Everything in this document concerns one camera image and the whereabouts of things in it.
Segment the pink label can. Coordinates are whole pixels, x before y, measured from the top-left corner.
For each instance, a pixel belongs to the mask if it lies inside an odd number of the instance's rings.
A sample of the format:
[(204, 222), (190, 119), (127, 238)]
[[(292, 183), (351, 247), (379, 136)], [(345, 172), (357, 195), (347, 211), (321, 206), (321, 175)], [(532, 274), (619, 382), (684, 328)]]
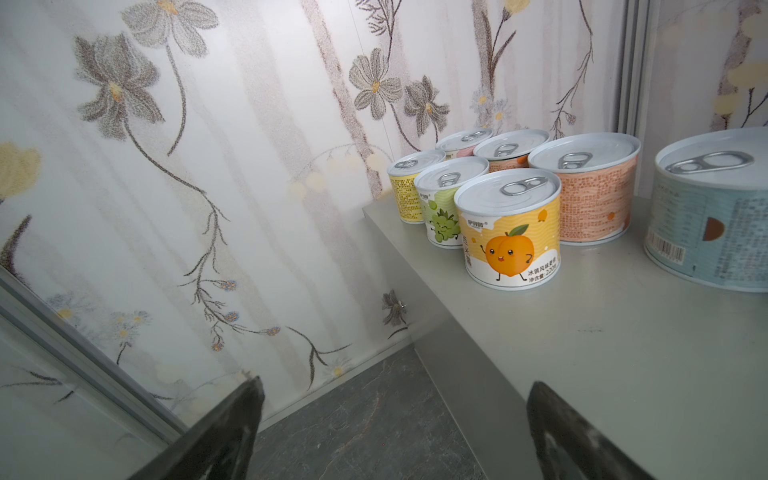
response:
[(436, 148), (445, 154), (446, 160), (471, 156), (478, 144), (492, 136), (493, 131), (488, 128), (459, 131), (438, 141)]

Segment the yellow label can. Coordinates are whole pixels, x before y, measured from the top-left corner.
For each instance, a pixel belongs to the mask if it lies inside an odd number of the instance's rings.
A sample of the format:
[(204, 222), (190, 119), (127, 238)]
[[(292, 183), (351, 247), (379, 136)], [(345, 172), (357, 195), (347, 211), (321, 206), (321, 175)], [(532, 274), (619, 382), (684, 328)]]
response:
[(393, 188), (400, 219), (407, 224), (424, 222), (415, 179), (428, 167), (446, 159), (439, 149), (414, 152), (391, 164), (387, 173)]

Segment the green label can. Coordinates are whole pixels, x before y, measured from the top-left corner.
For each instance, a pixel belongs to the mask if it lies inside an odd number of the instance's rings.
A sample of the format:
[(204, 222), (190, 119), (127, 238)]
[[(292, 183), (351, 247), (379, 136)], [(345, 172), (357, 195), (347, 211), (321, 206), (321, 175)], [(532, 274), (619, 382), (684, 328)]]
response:
[(455, 193), (470, 180), (487, 174), (489, 169), (487, 159), (468, 156), (435, 164), (416, 177), (414, 186), (431, 244), (445, 249), (462, 248)]

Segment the brown label can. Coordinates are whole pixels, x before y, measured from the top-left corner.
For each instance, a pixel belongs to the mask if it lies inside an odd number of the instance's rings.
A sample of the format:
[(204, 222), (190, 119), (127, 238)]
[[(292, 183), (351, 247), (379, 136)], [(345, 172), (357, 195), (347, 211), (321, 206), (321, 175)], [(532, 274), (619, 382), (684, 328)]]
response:
[(473, 155), (489, 162), (490, 173), (528, 168), (528, 155), (549, 140), (550, 134), (546, 130), (516, 130), (481, 142), (474, 148)]

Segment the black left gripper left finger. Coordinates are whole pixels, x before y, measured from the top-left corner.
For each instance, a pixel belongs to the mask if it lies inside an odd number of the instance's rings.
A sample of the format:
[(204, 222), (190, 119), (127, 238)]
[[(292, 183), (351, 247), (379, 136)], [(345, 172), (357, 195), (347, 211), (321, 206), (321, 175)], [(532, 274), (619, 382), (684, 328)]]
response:
[(246, 478), (264, 401), (261, 379), (248, 379), (131, 479)]

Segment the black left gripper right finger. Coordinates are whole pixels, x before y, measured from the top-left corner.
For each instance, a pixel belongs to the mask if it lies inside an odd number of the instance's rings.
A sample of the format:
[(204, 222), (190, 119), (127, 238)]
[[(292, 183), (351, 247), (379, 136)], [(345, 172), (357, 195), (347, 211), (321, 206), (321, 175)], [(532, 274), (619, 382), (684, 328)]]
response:
[(526, 411), (545, 479), (652, 477), (546, 383), (533, 383)]

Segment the light blue can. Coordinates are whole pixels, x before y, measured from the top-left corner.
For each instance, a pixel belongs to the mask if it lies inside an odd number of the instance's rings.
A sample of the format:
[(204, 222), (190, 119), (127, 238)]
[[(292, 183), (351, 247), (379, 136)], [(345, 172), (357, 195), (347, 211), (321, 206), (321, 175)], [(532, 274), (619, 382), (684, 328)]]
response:
[(766, 128), (716, 131), (663, 148), (643, 246), (655, 264), (687, 280), (766, 292)]

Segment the orange label can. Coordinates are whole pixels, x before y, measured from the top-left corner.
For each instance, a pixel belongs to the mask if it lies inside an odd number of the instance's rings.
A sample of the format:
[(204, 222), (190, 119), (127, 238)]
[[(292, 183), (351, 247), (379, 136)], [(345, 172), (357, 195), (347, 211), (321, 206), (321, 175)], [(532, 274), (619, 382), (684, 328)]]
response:
[(454, 196), (465, 268), (479, 284), (522, 291), (550, 281), (561, 267), (560, 178), (521, 168), (482, 175)]

